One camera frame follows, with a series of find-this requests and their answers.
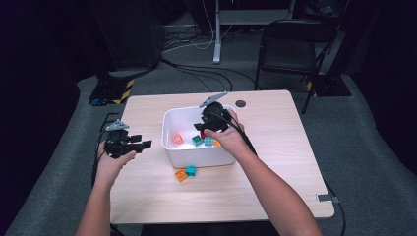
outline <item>white plastic bin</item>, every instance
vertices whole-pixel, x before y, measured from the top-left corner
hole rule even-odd
[[[234,111],[231,106],[223,107]],[[223,147],[207,147],[204,143],[197,147],[194,145],[192,138],[200,135],[194,124],[203,123],[203,110],[204,107],[198,106],[171,109],[163,117],[162,145],[175,168],[228,165],[235,162]],[[184,142],[182,145],[173,142],[175,134],[180,134]]]

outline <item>toy block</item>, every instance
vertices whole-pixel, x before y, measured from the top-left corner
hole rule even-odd
[[[203,140],[202,140],[202,138],[200,136],[194,136],[193,137],[193,144],[195,146],[198,146],[198,145],[200,145],[202,143],[203,143]]]
[[[182,140],[182,137],[181,137],[180,134],[175,134],[174,137],[172,138],[172,141],[176,145],[182,145],[182,144],[184,144],[184,141]]]
[[[187,176],[196,176],[196,167],[187,166],[185,168],[185,173],[187,174]]]
[[[203,131],[200,131],[200,137],[202,137],[202,139],[205,139],[206,138],[206,134],[205,134],[205,132],[203,132]]]
[[[205,138],[205,146],[211,147],[212,146],[212,143],[213,143],[213,139],[212,138],[210,138],[210,137],[206,137]]]
[[[183,182],[185,179],[187,179],[187,173],[184,169],[180,169],[177,172],[175,172],[175,176],[177,176],[179,182]]]
[[[220,144],[220,142],[219,142],[219,141],[214,141],[214,142],[213,142],[213,145],[214,145],[215,147],[221,147],[221,144]]]

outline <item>hand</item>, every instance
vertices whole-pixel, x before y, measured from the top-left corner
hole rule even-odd
[[[104,151],[104,142],[102,142],[98,147],[97,158],[99,158],[99,162],[94,185],[104,185],[105,188],[110,189],[113,186],[117,176],[119,175],[120,170],[130,160],[134,159],[135,155],[136,152],[132,150],[129,153],[114,159]]]
[[[232,124],[239,127],[242,132],[245,132],[245,128],[242,124],[239,123],[236,113],[232,110],[228,110],[228,112],[232,116]],[[241,134],[232,126],[229,126],[229,128],[224,132],[215,132],[209,129],[205,129],[205,134],[219,141],[221,146],[235,158],[242,151],[250,151]]]

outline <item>chair seat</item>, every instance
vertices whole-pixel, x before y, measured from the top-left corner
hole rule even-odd
[[[314,43],[269,38],[264,42],[262,69],[306,75],[317,69]]]

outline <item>light wood surface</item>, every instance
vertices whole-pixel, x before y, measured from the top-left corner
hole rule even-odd
[[[215,222],[268,219],[238,162],[198,168],[179,182],[161,143],[163,116],[173,108],[200,105],[216,93],[144,95],[129,98],[122,121],[129,136],[152,147],[121,171],[111,191],[112,223]],[[239,108],[237,100],[246,101]],[[327,194],[291,94],[286,90],[230,92],[219,100],[233,106],[258,156],[290,184],[316,218],[334,208],[319,202]]]

